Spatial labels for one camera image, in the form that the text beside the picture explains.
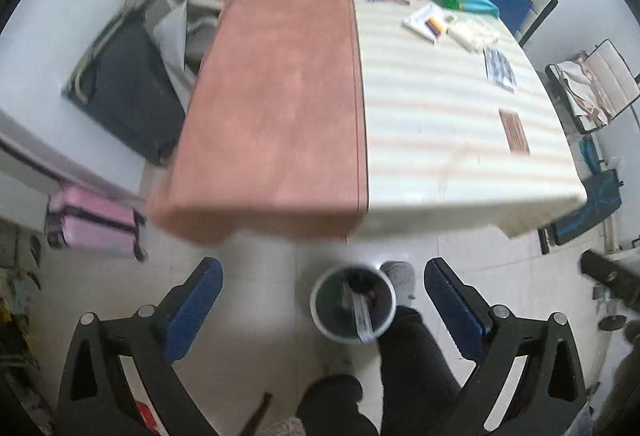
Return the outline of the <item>pink suitcase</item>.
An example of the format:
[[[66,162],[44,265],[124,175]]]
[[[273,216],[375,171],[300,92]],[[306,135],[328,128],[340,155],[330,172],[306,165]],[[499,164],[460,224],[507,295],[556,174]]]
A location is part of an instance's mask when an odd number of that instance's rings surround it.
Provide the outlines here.
[[[146,260],[141,229],[146,218],[135,208],[67,186],[49,198],[44,233],[50,248],[94,248]]]

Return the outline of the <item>person's black trouser legs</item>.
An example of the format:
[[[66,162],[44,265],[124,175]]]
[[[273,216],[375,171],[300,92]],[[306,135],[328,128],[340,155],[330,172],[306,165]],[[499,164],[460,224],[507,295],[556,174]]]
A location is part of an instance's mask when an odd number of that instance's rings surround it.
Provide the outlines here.
[[[350,374],[314,382],[300,401],[296,418],[308,435],[434,435],[454,411],[461,386],[452,374],[420,312],[396,309],[378,339],[383,385],[382,424],[359,410],[360,382]]]

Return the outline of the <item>dark folding cot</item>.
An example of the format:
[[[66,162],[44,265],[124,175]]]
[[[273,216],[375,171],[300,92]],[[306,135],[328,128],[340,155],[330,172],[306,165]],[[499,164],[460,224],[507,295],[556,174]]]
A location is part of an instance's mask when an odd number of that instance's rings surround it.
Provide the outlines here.
[[[86,49],[62,96],[156,166],[174,152],[186,111],[152,39],[167,0],[124,0]]]

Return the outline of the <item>striped cream tablecloth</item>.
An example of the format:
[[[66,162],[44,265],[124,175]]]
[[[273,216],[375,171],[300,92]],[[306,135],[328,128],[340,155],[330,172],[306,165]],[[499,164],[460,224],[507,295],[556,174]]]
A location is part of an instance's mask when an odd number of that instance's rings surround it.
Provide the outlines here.
[[[508,237],[585,203],[544,85],[499,19],[485,17],[515,92],[487,81],[485,59],[451,37],[432,44],[401,25],[423,7],[354,0],[366,126],[368,209],[360,238],[499,228]],[[499,116],[521,119],[530,155],[512,153]]]

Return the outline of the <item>pink terracotta towel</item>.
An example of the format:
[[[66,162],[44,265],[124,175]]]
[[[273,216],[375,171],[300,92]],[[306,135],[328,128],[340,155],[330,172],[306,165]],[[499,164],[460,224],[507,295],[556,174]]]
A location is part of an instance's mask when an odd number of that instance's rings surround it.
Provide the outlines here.
[[[349,236],[368,209],[353,0],[229,0],[171,167],[146,204],[168,234]]]

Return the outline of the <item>cream medicine box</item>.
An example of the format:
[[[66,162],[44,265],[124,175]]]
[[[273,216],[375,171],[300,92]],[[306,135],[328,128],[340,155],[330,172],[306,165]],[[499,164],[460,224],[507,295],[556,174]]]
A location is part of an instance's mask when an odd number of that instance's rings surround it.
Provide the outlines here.
[[[456,21],[448,28],[447,35],[467,52],[476,54],[496,46],[499,41],[494,28],[478,20]]]

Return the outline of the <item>grey right slipper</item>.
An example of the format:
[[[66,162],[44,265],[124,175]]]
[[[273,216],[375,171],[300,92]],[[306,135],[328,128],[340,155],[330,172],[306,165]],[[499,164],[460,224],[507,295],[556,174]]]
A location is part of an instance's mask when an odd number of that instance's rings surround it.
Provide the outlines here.
[[[393,286],[396,304],[411,307],[416,299],[416,271],[408,262],[385,262],[380,268]]]

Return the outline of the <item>long white box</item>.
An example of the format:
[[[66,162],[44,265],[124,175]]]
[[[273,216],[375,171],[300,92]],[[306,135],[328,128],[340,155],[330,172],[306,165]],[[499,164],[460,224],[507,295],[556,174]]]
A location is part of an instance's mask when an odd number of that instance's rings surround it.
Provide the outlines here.
[[[368,298],[352,288],[348,288],[352,299],[352,311],[354,312],[357,336],[362,344],[374,341],[374,330],[369,312]]]

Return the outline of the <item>brown leather patch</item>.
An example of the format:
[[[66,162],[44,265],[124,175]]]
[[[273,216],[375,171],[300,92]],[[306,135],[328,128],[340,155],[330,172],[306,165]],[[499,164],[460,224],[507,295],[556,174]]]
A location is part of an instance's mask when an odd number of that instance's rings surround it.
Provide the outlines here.
[[[506,141],[508,142],[510,151],[512,153],[522,154],[523,156],[529,156],[529,145],[520,117],[515,112],[506,110],[500,110],[499,116],[504,132],[506,133]]]

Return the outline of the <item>white cushioned chair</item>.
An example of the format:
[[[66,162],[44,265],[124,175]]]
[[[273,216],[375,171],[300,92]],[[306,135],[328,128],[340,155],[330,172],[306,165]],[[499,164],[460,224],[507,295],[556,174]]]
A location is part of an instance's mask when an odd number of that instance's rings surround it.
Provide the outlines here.
[[[639,77],[608,38],[589,54],[548,64],[544,74],[583,135],[602,130],[639,100]]]

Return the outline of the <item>white round trash bin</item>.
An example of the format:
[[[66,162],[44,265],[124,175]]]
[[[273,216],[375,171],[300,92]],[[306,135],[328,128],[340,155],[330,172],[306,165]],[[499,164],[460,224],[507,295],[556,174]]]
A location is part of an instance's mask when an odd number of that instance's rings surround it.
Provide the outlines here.
[[[311,290],[309,307],[314,325],[330,341],[364,345],[390,327],[397,297],[378,268],[350,265],[322,274]]]

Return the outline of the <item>silver pill blister pack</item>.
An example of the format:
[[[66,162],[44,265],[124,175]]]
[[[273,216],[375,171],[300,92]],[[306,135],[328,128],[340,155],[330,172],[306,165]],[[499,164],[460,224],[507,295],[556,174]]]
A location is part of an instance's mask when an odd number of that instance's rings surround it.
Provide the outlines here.
[[[508,92],[515,92],[518,88],[515,75],[509,60],[500,50],[487,47],[483,50],[487,81],[499,86]]]

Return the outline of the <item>grey cloth on cot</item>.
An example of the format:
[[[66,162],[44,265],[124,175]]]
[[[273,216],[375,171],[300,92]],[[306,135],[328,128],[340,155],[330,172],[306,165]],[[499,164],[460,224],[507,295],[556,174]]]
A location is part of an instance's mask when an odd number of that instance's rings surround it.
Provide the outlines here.
[[[152,39],[183,110],[229,0],[160,0],[168,9],[152,26]]]

